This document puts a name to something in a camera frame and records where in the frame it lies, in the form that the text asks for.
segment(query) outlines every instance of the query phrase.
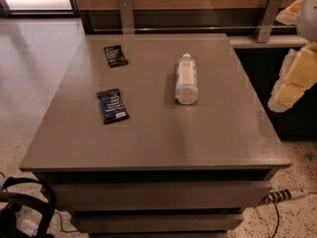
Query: gray table surface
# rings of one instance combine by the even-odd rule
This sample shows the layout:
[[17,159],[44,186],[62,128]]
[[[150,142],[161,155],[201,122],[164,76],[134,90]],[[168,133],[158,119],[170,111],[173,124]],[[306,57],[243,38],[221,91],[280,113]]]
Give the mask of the gray table surface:
[[[129,64],[110,68],[104,47]],[[198,102],[175,102],[175,63],[198,66]],[[103,124],[96,92],[119,88],[130,118]],[[226,35],[87,38],[79,47],[22,171],[159,171],[290,164]]]

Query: white bottle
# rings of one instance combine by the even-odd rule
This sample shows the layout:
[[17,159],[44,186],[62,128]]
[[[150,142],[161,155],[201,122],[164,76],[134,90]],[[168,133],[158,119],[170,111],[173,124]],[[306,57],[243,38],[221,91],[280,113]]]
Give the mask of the white bottle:
[[198,99],[197,67],[190,54],[184,54],[177,63],[175,98],[185,105]]

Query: table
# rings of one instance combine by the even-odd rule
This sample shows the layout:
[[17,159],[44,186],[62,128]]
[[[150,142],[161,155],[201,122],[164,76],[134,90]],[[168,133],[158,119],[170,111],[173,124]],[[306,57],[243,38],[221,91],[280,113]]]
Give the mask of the table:
[[[103,48],[115,45],[128,65],[109,67]],[[198,66],[189,106],[174,98],[184,53]],[[96,92],[110,88],[130,118],[104,125]],[[289,165],[227,36],[183,34],[84,40],[20,169],[90,237],[219,237]]]

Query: speckled floor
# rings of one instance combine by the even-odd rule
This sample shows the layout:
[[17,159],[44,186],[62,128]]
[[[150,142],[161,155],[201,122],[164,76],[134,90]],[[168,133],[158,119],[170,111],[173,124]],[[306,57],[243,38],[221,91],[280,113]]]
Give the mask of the speckled floor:
[[[30,177],[19,165],[53,99],[71,60],[85,35],[78,19],[0,19],[0,172],[11,177]],[[317,141],[283,142],[292,166],[271,180],[273,190],[304,187],[317,192]],[[12,190],[41,196],[36,185]],[[317,194],[277,205],[280,223],[275,237],[317,237]],[[64,230],[73,230],[62,212]],[[39,216],[28,208],[19,221]],[[272,204],[247,208],[245,221],[228,232],[230,238],[268,238],[274,232]],[[87,237],[63,233],[55,214],[50,227],[55,237]]]

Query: bottle cap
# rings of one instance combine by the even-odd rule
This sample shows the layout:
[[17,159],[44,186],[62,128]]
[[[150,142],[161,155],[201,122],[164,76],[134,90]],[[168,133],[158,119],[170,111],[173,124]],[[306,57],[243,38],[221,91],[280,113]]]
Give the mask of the bottle cap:
[[191,55],[190,54],[184,54],[184,55],[182,55],[182,57],[184,59],[191,59]]

